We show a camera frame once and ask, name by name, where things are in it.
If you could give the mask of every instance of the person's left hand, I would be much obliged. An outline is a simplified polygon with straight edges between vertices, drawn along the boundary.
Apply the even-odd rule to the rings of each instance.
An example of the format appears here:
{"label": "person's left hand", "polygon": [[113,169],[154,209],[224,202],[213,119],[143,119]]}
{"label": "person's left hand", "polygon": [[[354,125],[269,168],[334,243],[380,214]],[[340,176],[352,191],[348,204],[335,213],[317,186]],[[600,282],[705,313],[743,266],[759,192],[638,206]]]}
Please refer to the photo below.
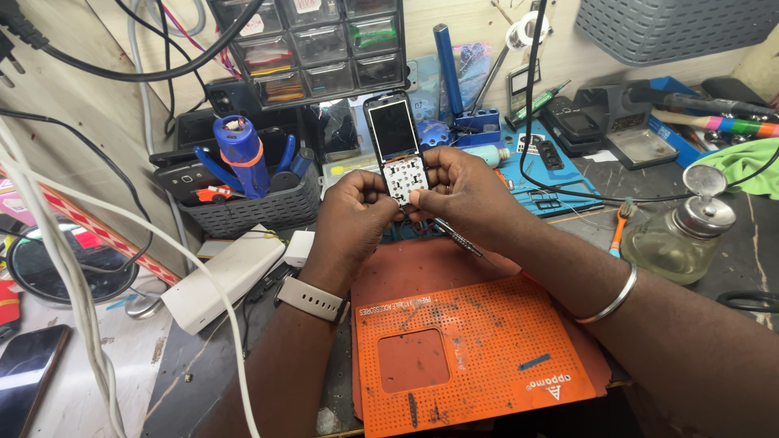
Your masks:
{"label": "person's left hand", "polygon": [[349,172],[325,194],[314,243],[298,279],[343,298],[392,219],[402,221],[403,212],[386,195],[382,176]]}

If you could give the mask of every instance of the green syringe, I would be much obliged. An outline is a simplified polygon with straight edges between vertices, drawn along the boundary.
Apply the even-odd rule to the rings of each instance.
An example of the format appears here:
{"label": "green syringe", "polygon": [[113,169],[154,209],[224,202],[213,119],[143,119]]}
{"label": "green syringe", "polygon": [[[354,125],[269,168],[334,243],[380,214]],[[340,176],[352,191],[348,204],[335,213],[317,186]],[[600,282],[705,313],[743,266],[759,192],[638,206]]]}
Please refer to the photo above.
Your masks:
{"label": "green syringe", "polygon": [[[557,93],[562,90],[562,88],[566,85],[568,85],[571,82],[570,79],[565,81],[563,84],[559,85],[558,87],[552,88],[551,90],[546,90],[545,92],[541,93],[538,97],[533,99],[532,105],[533,105],[533,111],[532,113],[535,113],[538,111],[538,109],[544,105],[547,104]],[[520,123],[527,117],[527,106],[522,107],[519,111],[516,112],[515,115],[512,115],[509,117],[508,115],[505,117],[506,124],[511,128],[512,131],[516,132],[520,128]]]}

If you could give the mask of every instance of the silver bangle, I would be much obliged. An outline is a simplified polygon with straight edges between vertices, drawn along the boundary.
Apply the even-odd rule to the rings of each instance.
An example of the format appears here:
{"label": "silver bangle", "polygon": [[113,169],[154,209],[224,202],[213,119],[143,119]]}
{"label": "silver bangle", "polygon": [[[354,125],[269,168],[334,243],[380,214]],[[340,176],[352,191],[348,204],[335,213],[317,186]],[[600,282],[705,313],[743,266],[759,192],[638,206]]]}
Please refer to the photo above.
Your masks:
{"label": "silver bangle", "polygon": [[585,318],[583,320],[575,320],[579,324],[589,324],[594,323],[595,321],[605,318],[609,313],[614,312],[620,304],[622,304],[623,301],[625,301],[625,298],[628,298],[628,294],[630,291],[633,290],[633,285],[636,283],[636,279],[638,278],[638,269],[636,268],[636,264],[633,262],[630,262],[630,277],[628,277],[627,283],[625,283],[625,287],[622,288],[622,291],[619,292],[619,296],[612,304],[609,304],[608,307],[603,309],[600,313],[598,313],[595,316],[591,316],[589,318]]}

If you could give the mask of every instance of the person's right hand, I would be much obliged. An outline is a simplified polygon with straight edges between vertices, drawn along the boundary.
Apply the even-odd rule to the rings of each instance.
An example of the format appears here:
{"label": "person's right hand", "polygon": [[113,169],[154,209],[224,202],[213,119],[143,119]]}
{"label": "person's right hand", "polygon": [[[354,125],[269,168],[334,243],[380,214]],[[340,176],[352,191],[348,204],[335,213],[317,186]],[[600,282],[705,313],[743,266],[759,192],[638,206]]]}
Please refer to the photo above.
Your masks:
{"label": "person's right hand", "polygon": [[505,255],[512,231],[535,220],[484,159],[436,147],[425,152],[425,163],[431,190],[411,192],[411,203],[421,210],[410,214],[412,221],[440,217],[464,238]]}

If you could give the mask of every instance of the orange rubber band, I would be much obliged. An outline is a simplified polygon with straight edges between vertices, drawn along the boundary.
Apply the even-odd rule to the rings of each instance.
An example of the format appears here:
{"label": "orange rubber band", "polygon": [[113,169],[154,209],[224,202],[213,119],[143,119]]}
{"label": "orange rubber band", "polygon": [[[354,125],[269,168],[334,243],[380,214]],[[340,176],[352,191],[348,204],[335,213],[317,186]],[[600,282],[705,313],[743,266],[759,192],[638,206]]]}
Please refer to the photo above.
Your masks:
{"label": "orange rubber band", "polygon": [[257,151],[257,156],[252,158],[250,161],[245,163],[233,163],[224,156],[224,152],[221,150],[219,151],[219,155],[221,155],[222,160],[230,166],[235,166],[236,168],[250,168],[251,166],[257,164],[257,161],[263,157],[263,141],[260,140],[259,137],[257,137],[257,139],[259,140],[259,150]]}

